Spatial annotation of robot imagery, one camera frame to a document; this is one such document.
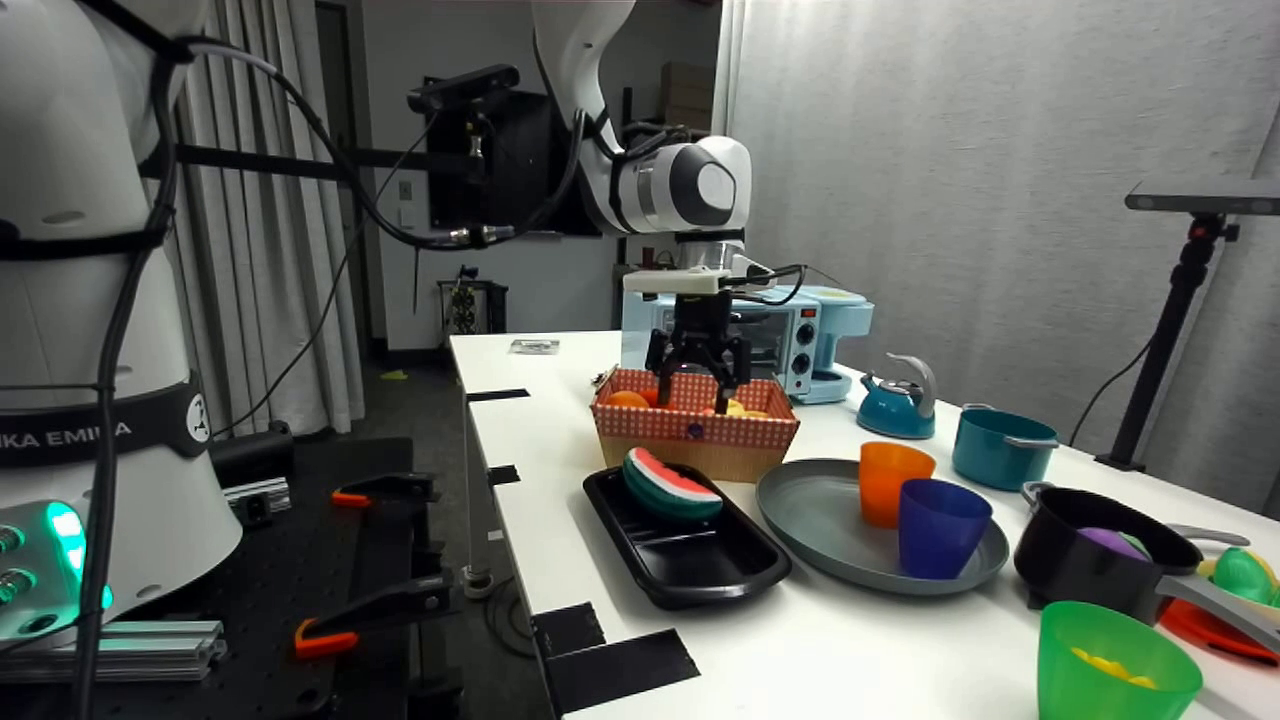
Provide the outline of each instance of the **green light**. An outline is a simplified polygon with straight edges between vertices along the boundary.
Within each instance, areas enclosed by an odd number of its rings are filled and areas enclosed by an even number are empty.
[[[79,525],[77,508],[48,506],[46,519],[58,533],[68,568],[77,574],[77,579],[86,579],[86,525]]]

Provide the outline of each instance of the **white table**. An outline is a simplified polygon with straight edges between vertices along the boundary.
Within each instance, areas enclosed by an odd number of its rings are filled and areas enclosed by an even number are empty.
[[[634,585],[619,553],[595,519],[584,477],[599,474],[594,430],[594,378],[619,358],[618,334],[556,334],[556,358],[513,358],[515,337],[456,337],[454,358],[466,393],[528,389],[523,399],[473,405],[473,434],[490,468],[515,463],[522,484],[495,488],[495,508],[515,553],[533,611],[594,604],[610,639],[675,629],[700,675],[655,691],[584,708],[578,716],[1038,716],[1038,611],[1022,601],[1016,568],[980,594],[907,604],[835,585],[797,560],[751,604],[711,615],[661,611]],[[797,407],[800,434],[790,462],[856,462],[869,434],[847,405]],[[938,438],[923,439],[939,477],[953,477],[962,413],[939,405]],[[1261,555],[1280,555],[1280,525],[1231,506],[1197,496],[1143,474],[1116,474],[1084,451],[1056,450],[1051,484],[1093,488],[1143,508],[1169,525],[1231,528],[1253,536]],[[751,484],[720,484],[760,519]],[[1012,494],[984,494],[998,525],[1016,548],[1029,508]],[[1280,716],[1280,672],[1236,663],[1184,645],[1204,670],[1204,691],[1189,716]]]

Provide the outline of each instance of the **wicker basket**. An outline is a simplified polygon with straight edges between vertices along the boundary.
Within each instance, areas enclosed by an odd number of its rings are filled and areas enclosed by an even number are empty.
[[[649,450],[663,463],[689,463],[711,480],[770,477],[792,450],[800,430],[790,393],[778,382],[751,382],[735,389],[735,399],[751,417],[715,417],[715,382],[705,373],[671,378],[669,407],[599,405],[614,393],[655,393],[655,378],[642,367],[618,367],[594,399],[603,463],[624,463],[627,450]]]

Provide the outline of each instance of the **white robot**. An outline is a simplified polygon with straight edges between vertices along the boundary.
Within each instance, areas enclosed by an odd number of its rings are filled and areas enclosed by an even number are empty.
[[[715,247],[711,263],[642,283],[723,297],[744,279],[720,247],[740,247],[749,151],[729,135],[618,144],[599,57],[634,5],[533,0],[545,82],[580,141],[603,234]],[[60,542],[71,579],[110,585],[103,623],[240,545],[206,451],[169,258],[137,247],[169,227],[163,194],[139,178],[169,148],[173,91],[157,91],[157,57],[192,38],[202,13],[189,0],[0,0],[0,654],[71,629],[91,598],[68,604],[68,574],[63,585],[48,577],[37,545]]]

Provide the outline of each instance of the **gray plate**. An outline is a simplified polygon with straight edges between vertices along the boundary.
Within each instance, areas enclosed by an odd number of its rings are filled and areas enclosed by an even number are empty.
[[[869,528],[856,506],[853,462],[797,462],[760,480],[770,528],[813,568],[889,598],[962,598],[980,587],[1009,560],[1000,525],[990,528],[955,579],[897,574],[897,533]]]

